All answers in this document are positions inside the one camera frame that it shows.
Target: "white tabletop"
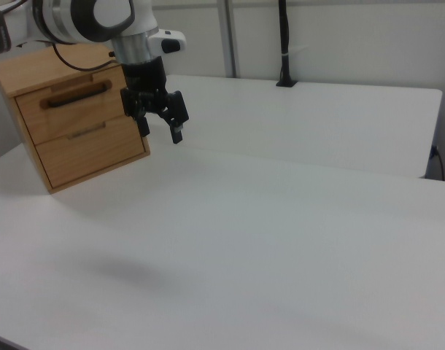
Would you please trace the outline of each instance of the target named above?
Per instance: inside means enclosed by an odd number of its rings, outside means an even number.
[[[168,90],[184,95],[187,146],[410,177],[425,175],[441,103],[438,90],[208,77],[170,76]]]
[[[0,159],[1,337],[30,350],[445,349],[445,183],[156,134],[151,157],[55,195],[24,148]]]

